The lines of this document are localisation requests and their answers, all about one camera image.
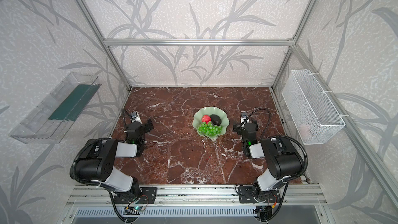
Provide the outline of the dark fake avocado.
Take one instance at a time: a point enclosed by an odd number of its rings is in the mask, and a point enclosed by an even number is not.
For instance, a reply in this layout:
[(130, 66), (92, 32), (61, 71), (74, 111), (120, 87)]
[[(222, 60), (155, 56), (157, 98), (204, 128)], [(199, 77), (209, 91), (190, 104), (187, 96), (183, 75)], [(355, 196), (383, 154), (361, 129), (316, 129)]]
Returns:
[(218, 115), (212, 114), (210, 117), (213, 125), (220, 126), (222, 124), (222, 120)]

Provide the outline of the green fake grape bunch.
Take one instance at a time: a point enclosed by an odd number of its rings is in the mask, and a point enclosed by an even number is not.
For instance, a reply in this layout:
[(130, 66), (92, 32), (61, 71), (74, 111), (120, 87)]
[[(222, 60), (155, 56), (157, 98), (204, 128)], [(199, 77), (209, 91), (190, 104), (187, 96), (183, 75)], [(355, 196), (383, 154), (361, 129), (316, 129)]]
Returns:
[(215, 135), (219, 135), (221, 133), (222, 127), (219, 125), (214, 125), (212, 124), (211, 121), (209, 122), (202, 122), (197, 130), (201, 133), (201, 134), (205, 134), (208, 136), (215, 136)]

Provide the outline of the red fake apple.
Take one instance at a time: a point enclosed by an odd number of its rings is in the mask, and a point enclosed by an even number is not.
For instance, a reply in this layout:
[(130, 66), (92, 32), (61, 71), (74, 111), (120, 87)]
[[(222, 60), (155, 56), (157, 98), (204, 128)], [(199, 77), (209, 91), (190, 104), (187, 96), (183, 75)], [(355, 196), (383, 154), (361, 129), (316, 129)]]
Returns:
[(209, 115), (203, 115), (201, 122), (208, 124), (211, 121), (211, 117)]

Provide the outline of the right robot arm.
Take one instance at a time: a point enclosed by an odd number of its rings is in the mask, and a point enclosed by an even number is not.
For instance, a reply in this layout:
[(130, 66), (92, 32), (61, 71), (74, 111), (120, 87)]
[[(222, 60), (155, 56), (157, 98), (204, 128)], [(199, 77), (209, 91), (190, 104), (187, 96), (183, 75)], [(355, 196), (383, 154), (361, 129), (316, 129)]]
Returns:
[(295, 139), (276, 135), (256, 139), (258, 125), (254, 122), (234, 124), (233, 131), (242, 137), (243, 152), (252, 159), (264, 158), (267, 169), (252, 186), (238, 186), (240, 203), (273, 203), (280, 201), (279, 189), (301, 177), (308, 167), (305, 148)]

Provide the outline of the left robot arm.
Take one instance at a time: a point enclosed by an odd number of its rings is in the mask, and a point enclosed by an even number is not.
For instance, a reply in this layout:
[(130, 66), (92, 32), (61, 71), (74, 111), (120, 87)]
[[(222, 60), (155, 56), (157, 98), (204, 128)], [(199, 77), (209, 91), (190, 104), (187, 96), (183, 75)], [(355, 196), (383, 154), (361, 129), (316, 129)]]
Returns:
[(138, 180), (116, 169), (117, 158), (140, 157), (146, 148), (145, 136), (154, 129), (152, 120), (134, 120), (125, 127), (126, 139), (99, 138), (88, 140), (78, 152), (70, 168), (75, 181), (100, 186), (109, 192), (139, 197), (142, 193)]

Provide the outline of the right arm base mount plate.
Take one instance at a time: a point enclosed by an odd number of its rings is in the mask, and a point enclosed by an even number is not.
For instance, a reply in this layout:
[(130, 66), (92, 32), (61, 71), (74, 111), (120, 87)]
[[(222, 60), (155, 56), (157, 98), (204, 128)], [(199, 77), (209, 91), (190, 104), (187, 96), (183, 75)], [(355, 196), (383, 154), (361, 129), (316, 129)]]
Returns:
[(254, 185), (236, 185), (234, 189), (239, 197), (240, 203), (277, 204), (280, 202), (280, 193), (278, 190), (261, 191), (260, 189), (257, 189)]

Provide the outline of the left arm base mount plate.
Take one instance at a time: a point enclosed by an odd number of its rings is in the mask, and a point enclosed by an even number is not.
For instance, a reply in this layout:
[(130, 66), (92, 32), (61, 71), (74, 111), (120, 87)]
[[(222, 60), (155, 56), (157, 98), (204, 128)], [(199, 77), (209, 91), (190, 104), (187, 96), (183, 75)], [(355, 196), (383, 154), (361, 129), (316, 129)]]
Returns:
[(157, 196), (157, 187), (141, 187), (140, 192), (117, 192), (114, 196), (116, 204), (154, 204)]

